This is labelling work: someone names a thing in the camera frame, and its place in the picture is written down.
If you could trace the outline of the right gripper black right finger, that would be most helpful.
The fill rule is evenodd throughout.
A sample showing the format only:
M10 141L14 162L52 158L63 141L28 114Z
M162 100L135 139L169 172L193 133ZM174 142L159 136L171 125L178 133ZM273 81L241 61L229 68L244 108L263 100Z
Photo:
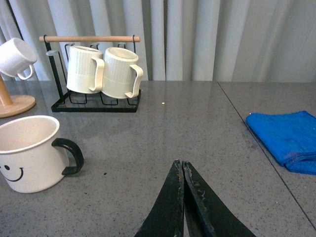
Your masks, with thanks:
M184 203L191 237L253 237L248 229L221 201L193 165L182 162Z

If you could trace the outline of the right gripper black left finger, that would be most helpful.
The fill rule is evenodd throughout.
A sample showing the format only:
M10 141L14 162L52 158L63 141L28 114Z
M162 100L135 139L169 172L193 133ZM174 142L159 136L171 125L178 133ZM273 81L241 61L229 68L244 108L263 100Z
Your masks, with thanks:
M175 160L152 210L137 237L182 237L184 232L184 174Z

